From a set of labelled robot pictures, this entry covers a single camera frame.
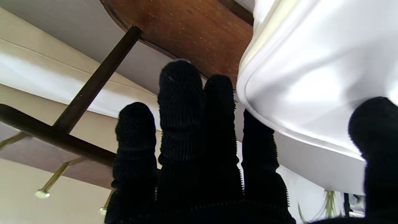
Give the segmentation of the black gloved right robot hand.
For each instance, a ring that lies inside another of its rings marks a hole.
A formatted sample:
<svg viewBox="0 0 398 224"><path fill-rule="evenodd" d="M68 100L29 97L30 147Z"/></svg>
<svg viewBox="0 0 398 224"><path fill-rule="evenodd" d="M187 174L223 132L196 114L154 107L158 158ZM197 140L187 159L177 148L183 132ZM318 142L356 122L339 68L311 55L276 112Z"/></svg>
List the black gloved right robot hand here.
<svg viewBox="0 0 398 224"><path fill-rule="evenodd" d="M233 85L213 75L202 84L188 61L160 73L160 155L155 120L140 102L125 106L115 133L106 224L294 224L274 130L243 113L243 177L238 168Z"/></svg>

